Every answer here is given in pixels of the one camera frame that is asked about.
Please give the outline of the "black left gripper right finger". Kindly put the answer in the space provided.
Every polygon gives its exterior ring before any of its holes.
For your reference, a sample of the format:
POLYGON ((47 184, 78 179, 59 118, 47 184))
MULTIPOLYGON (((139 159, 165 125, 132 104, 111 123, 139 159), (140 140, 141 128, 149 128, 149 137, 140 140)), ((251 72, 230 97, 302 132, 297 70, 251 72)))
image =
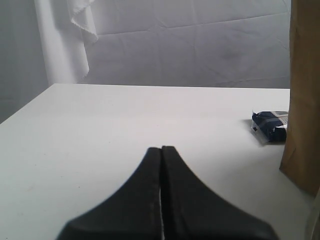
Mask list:
POLYGON ((207 187, 173 146, 161 149, 161 208, 167 240, 277 240, 274 229, 207 187))

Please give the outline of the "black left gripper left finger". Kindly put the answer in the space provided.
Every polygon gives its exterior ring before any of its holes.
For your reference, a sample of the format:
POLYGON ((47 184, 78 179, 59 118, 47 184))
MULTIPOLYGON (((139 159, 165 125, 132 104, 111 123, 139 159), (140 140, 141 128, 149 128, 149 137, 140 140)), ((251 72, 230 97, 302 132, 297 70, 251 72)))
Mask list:
POLYGON ((108 199, 70 220, 59 240, 160 240, 161 151, 150 147, 130 178, 108 199))

